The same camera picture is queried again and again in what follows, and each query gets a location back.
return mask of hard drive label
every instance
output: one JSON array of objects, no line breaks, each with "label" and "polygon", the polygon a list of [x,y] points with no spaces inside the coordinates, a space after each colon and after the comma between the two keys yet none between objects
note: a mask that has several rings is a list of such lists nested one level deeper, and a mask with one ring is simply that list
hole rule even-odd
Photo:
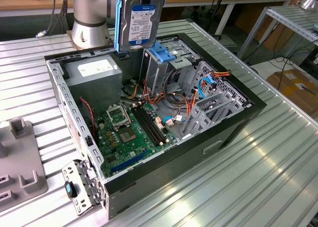
[{"label": "hard drive label", "polygon": [[132,8],[129,43],[132,45],[144,44],[150,38],[153,22],[151,16],[155,13],[155,5],[135,5]]}]

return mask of power supply label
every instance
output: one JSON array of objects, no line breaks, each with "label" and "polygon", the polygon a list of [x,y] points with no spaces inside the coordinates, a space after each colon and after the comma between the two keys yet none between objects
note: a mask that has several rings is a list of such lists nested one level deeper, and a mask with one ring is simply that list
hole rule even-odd
[{"label": "power supply label", "polygon": [[151,34],[153,22],[151,16],[155,13],[155,5],[135,5],[132,8],[128,41],[132,45],[144,44]]},{"label": "power supply label", "polygon": [[109,63],[108,60],[100,60],[96,62],[81,64],[78,66],[78,70],[82,77],[91,76],[101,72],[111,71],[113,69],[114,67]]}]

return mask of cardboard box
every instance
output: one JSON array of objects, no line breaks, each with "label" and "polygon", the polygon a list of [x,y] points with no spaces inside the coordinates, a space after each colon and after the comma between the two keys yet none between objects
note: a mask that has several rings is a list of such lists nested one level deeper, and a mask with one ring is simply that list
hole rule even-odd
[{"label": "cardboard box", "polygon": [[[276,72],[267,78],[267,81],[275,88],[278,87],[280,74],[281,72]],[[284,71],[279,91],[311,117],[318,116],[318,85],[301,71],[297,69]]]}]

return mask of workbench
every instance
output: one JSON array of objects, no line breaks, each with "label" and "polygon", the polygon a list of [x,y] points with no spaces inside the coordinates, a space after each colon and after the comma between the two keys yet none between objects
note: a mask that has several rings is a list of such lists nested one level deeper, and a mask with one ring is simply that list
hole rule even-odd
[{"label": "workbench", "polygon": [[79,158],[57,107],[43,56],[73,51],[67,35],[0,43],[0,121],[33,123],[49,189],[0,213],[5,226],[306,226],[318,211],[318,123],[195,23],[184,32],[266,102],[220,152],[107,222],[97,206],[76,215],[61,168]]},{"label": "workbench", "polygon": [[[60,13],[63,0],[56,0],[56,8],[54,13]],[[228,21],[235,4],[238,3],[260,3],[260,2],[279,2],[283,1],[283,5],[288,5],[291,0],[222,0],[221,4],[226,4],[223,17],[215,34],[221,34],[226,22]],[[181,7],[195,5],[211,5],[213,0],[166,0],[164,7]],[[41,15],[52,13],[53,0],[0,0],[0,17],[7,16],[27,16]],[[68,12],[73,12],[73,0],[68,0]]]},{"label": "workbench", "polygon": [[[299,34],[300,38],[303,37],[316,46],[318,45],[318,31],[314,30],[314,25],[318,24],[318,11],[309,12],[302,9],[298,5],[266,7],[264,8],[262,14],[259,16],[244,44],[242,45],[238,53],[239,58],[243,57],[254,36],[256,35],[257,31],[259,30],[267,16],[272,17],[274,20],[268,26],[263,37],[259,41],[260,44],[262,44],[262,42],[267,39],[274,27],[278,23],[281,23]],[[285,56],[290,54],[293,49],[298,46],[298,42],[295,43],[294,46],[290,47]]]}]

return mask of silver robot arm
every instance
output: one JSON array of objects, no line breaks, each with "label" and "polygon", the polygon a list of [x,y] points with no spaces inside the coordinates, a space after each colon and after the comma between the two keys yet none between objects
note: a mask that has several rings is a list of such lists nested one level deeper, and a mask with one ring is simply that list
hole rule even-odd
[{"label": "silver robot arm", "polygon": [[318,8],[318,0],[303,0],[300,3],[300,7],[307,11],[315,11]]},{"label": "silver robot arm", "polygon": [[106,18],[115,21],[116,0],[73,0],[72,41],[80,48],[108,45]]}]

